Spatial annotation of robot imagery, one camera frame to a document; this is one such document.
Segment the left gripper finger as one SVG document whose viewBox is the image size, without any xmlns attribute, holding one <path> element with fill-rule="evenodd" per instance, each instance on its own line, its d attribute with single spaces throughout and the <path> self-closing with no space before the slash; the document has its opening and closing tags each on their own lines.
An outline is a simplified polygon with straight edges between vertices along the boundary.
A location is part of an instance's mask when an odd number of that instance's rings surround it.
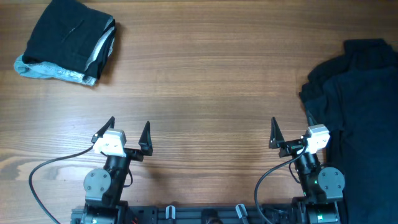
<svg viewBox="0 0 398 224">
<path fill-rule="evenodd" d="M 115 117 L 112 116 L 110 117 L 110 119 L 108 119 L 108 121 L 106 122 L 106 124 L 100 128 L 91 138 L 91 142 L 94 144 L 99 138 L 102 138 L 104 133 L 108 130 L 108 129 L 113 129 L 115 125 Z"/>
<path fill-rule="evenodd" d="M 141 147 L 141 151 L 145 156 L 152 156 L 153 154 L 153 145 L 150 136 L 150 122 L 147 121 L 142 134 L 139 139 L 139 145 Z"/>
</svg>

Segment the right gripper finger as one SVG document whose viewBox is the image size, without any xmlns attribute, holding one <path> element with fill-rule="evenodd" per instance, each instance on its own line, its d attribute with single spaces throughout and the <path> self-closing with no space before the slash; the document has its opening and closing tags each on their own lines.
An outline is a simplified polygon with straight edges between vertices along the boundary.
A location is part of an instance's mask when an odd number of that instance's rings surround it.
<svg viewBox="0 0 398 224">
<path fill-rule="evenodd" d="M 309 126 L 315 126 L 318 124 L 314 116 L 311 114 L 310 111 L 306 111 L 307 121 Z"/>
<path fill-rule="evenodd" d="M 276 118 L 271 118 L 271 135 L 269 139 L 269 148 L 278 149 L 282 148 L 285 143 L 282 132 L 277 124 Z"/>
</svg>

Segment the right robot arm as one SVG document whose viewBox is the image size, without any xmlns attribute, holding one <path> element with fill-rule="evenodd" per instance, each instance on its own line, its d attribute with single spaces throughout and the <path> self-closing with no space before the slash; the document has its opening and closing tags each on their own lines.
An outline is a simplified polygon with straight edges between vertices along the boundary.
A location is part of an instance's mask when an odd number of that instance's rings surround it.
<svg viewBox="0 0 398 224">
<path fill-rule="evenodd" d="M 286 141 L 271 118 L 269 147 L 278 149 L 280 157 L 291 157 L 303 190 L 302 197 L 292 199 L 295 223 L 340 223 L 337 203 L 343 200 L 345 177 L 338 168 L 321 164 L 317 152 L 327 147 L 330 132 L 323 124 L 308 127 L 299 139 Z"/>
</svg>

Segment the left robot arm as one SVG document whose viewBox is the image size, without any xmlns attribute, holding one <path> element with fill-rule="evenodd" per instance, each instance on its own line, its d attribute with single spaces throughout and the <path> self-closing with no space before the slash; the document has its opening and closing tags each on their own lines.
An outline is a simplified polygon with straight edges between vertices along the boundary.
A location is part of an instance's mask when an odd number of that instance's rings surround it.
<svg viewBox="0 0 398 224">
<path fill-rule="evenodd" d="M 138 145 L 139 149 L 125 146 L 125 132 L 114 127 L 111 117 L 92 137 L 93 150 L 106 157 L 103 168 L 90 171 L 84 181 L 85 205 L 81 213 L 73 212 L 71 222 L 77 224 L 136 223 L 137 218 L 127 201 L 121 200 L 127 176 L 132 176 L 131 161 L 142 162 L 151 156 L 153 145 L 150 136 L 150 122 L 146 122 Z"/>
</svg>

